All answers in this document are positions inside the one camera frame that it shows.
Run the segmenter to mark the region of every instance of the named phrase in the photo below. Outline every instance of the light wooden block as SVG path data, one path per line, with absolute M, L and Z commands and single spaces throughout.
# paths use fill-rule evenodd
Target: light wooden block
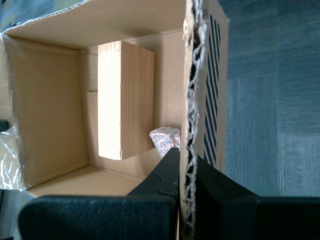
M 123 41 L 98 46 L 98 154 L 123 160 L 151 150 L 155 54 Z

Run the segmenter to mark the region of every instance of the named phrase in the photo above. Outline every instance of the corrugated cardboard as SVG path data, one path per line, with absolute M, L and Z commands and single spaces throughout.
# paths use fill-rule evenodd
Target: corrugated cardboard
M 186 1 L 180 194 L 182 224 L 188 236 L 193 235 L 196 221 L 198 155 L 224 171 L 228 30 L 229 20 L 218 1 Z
M 98 155 L 97 46 L 126 41 L 155 53 L 153 127 L 182 127 L 181 219 L 191 236 L 197 155 L 224 165 L 228 20 L 218 2 L 85 0 L 2 37 L 0 118 L 17 129 L 9 168 L 20 175 L 1 187 L 125 195 L 157 165 L 155 149 L 123 161 Z

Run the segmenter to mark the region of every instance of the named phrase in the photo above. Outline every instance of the blue and white stripe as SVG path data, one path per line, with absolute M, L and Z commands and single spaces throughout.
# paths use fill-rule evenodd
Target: blue and white stripe
M 209 50 L 207 57 L 208 73 L 205 80 L 205 130 L 204 130 L 204 160 L 215 166 L 217 157 L 217 119 L 219 98 L 219 61 L 220 61 L 220 26 L 210 15 Z

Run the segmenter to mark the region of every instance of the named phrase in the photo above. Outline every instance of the cardboard box wall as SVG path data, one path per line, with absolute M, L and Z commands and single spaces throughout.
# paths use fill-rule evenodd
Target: cardboard box wall
M 220 26 L 219 115 L 206 111 L 210 15 Z M 32 187 L 35 196 L 126 195 L 157 165 L 154 149 L 123 161 L 98 156 L 96 51 L 118 40 L 155 52 L 154 128 L 182 127 L 182 216 L 192 226 L 196 154 L 212 159 L 215 151 L 214 166 L 224 166 L 228 20 L 216 0 L 90 0 L 8 29 L 0 42 L 0 118 L 13 128 L 1 134 L 1 187 Z M 213 148 L 205 145 L 205 136 L 214 142 L 205 116 L 216 120 Z

